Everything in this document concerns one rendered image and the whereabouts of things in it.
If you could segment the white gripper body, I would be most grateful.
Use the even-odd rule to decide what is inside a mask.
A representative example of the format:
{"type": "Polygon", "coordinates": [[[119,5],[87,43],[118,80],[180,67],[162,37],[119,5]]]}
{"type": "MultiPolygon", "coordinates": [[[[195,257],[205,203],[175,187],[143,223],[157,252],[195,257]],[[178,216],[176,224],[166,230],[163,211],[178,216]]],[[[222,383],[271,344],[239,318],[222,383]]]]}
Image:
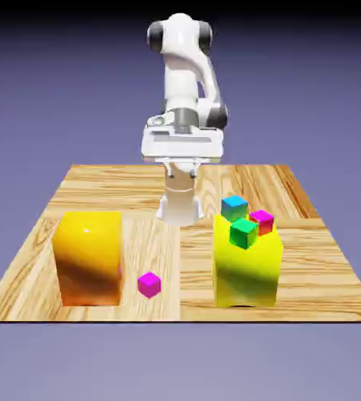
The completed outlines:
{"type": "Polygon", "coordinates": [[[223,131],[196,128],[191,133],[176,133],[173,125],[147,125],[143,131],[141,153],[146,161],[220,162],[223,153],[223,131]]]}

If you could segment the small blue cube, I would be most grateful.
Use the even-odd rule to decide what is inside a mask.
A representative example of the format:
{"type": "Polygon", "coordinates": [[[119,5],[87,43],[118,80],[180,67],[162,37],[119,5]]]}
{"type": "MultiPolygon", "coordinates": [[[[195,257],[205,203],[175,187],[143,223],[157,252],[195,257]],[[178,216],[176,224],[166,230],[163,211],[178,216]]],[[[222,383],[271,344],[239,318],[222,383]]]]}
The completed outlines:
{"type": "Polygon", "coordinates": [[[221,215],[229,222],[247,217],[248,202],[238,195],[232,195],[221,200],[221,215]]]}

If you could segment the small green cube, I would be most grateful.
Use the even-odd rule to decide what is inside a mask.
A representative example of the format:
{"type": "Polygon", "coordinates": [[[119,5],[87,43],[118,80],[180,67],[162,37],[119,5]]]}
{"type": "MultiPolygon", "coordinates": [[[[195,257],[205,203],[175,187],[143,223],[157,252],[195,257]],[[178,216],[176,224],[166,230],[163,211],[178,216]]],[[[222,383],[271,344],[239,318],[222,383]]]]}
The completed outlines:
{"type": "Polygon", "coordinates": [[[248,249],[252,246],[258,235],[258,224],[247,219],[237,219],[230,226],[229,241],[231,244],[248,249]]]}

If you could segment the small magenta cube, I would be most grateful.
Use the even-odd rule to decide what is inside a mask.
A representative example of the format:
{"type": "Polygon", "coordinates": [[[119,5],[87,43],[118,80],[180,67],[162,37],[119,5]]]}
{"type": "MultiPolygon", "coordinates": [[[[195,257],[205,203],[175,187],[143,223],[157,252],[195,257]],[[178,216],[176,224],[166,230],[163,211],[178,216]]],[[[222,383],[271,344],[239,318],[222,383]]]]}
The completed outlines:
{"type": "Polygon", "coordinates": [[[138,291],[147,298],[152,298],[161,292],[161,278],[149,271],[137,280],[138,291]]]}
{"type": "Polygon", "coordinates": [[[265,210],[253,211],[249,214],[249,219],[258,224],[258,235],[264,236],[273,231],[274,216],[265,210]]]}

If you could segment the large yellow box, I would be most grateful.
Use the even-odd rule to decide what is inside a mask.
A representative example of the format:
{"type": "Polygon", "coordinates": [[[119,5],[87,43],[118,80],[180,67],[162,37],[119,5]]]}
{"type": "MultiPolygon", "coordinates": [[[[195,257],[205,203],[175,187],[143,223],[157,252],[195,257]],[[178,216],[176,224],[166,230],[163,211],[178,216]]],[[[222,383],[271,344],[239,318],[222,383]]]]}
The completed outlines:
{"type": "Polygon", "coordinates": [[[272,307],[276,303],[283,243],[277,227],[244,249],[231,241],[232,223],[214,217],[212,281],[215,305],[272,307]]]}

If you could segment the large orange box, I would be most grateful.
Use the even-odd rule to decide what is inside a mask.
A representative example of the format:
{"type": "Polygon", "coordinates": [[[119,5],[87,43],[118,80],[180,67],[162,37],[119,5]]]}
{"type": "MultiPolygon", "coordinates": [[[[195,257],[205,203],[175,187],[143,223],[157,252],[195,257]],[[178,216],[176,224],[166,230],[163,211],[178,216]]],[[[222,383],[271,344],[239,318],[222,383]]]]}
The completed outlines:
{"type": "Polygon", "coordinates": [[[118,306],[124,281],[122,214],[67,211],[52,237],[64,306],[118,306]]]}

